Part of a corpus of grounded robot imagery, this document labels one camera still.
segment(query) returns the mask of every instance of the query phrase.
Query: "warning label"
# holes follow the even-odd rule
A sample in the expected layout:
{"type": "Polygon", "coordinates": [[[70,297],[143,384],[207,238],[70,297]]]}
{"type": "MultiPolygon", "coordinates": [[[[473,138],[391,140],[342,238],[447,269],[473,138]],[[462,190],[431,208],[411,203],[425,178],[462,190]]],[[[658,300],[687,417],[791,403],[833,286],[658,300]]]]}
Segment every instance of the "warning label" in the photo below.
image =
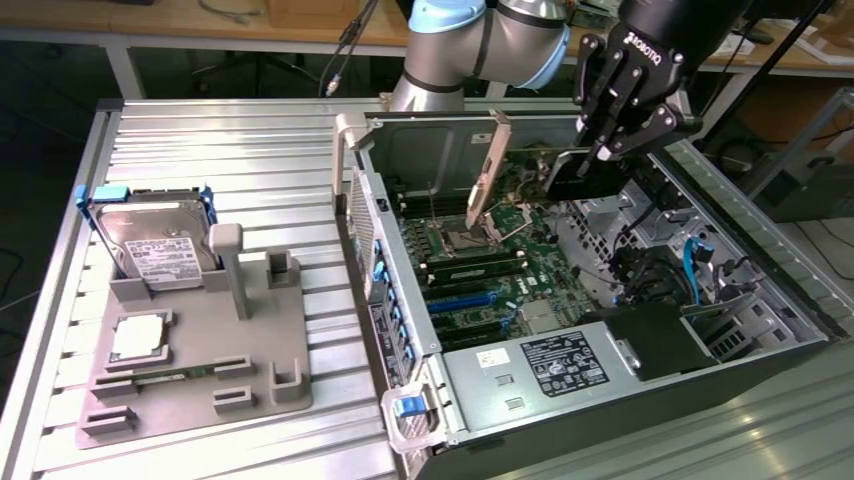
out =
{"type": "Polygon", "coordinates": [[[522,344],[539,388],[549,397],[609,382],[582,332],[571,332],[522,344]]]}
{"type": "Polygon", "coordinates": [[[190,238],[159,238],[124,242],[134,265],[147,283],[202,278],[196,249],[190,238]]]}

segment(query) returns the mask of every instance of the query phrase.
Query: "hard drive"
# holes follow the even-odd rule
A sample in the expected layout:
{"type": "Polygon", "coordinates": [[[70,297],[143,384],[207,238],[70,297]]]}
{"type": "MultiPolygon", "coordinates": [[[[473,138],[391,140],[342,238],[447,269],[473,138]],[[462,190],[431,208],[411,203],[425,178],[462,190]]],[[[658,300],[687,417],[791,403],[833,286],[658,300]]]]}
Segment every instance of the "hard drive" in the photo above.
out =
{"type": "Polygon", "coordinates": [[[219,269],[208,247],[216,223],[210,189],[135,191],[95,189],[78,198],[124,278],[142,278],[154,291],[202,286],[202,272],[219,269]]]}

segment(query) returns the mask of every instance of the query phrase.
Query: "blue pcie slot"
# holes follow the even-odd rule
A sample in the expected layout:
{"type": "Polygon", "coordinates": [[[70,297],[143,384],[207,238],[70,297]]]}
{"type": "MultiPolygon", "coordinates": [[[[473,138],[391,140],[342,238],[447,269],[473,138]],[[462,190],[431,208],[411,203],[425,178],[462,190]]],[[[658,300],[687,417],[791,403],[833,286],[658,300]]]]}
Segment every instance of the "blue pcie slot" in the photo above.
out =
{"type": "Polygon", "coordinates": [[[463,298],[455,298],[451,300],[443,300],[439,302],[430,303],[427,305],[427,312],[433,313],[446,313],[454,312],[457,310],[465,310],[467,308],[486,307],[495,303],[498,299],[498,295],[491,293],[483,293],[479,295],[473,295],[463,298]]]}

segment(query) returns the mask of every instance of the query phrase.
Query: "motherboard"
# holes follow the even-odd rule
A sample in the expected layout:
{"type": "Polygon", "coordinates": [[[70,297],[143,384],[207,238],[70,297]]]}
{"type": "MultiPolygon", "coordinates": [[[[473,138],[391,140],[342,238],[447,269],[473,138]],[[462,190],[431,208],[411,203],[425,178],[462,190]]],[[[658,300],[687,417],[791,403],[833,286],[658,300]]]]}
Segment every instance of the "motherboard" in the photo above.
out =
{"type": "Polygon", "coordinates": [[[401,219],[446,351],[570,327],[597,309],[558,246],[557,218],[503,202],[471,228],[465,214],[401,219]]]}

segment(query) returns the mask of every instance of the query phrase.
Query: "floor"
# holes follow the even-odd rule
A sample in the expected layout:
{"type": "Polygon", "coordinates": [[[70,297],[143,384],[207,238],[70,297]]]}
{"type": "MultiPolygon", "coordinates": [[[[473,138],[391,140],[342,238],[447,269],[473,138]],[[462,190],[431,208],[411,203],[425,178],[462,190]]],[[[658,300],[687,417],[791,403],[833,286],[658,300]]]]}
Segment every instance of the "floor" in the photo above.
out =
{"type": "MultiPolygon", "coordinates": [[[[255,96],[251,64],[194,81],[191,71],[218,64],[226,52],[135,49],[132,54],[151,98],[255,96]]],[[[328,59],[322,55],[279,57],[315,73],[328,59]]],[[[0,331],[6,333],[0,335],[2,408],[38,295],[7,305],[40,288],[96,103],[120,94],[99,48],[0,42],[0,64],[0,218],[6,221],[0,230],[0,282],[8,284],[0,297],[0,331]],[[20,267],[16,255],[23,259],[20,267]]],[[[370,97],[394,89],[403,60],[358,57],[351,67],[338,96],[370,97]]],[[[717,77],[710,75],[695,85],[701,101],[702,92],[714,89],[717,77]]],[[[509,96],[570,96],[571,76],[573,67],[563,67],[542,90],[511,88],[509,96]]],[[[312,82],[275,69],[266,73],[260,90],[268,98],[316,96],[312,82]]],[[[483,96],[486,83],[469,81],[466,93],[483,96]]],[[[738,126],[731,128],[731,135],[743,134],[738,126]]]]}

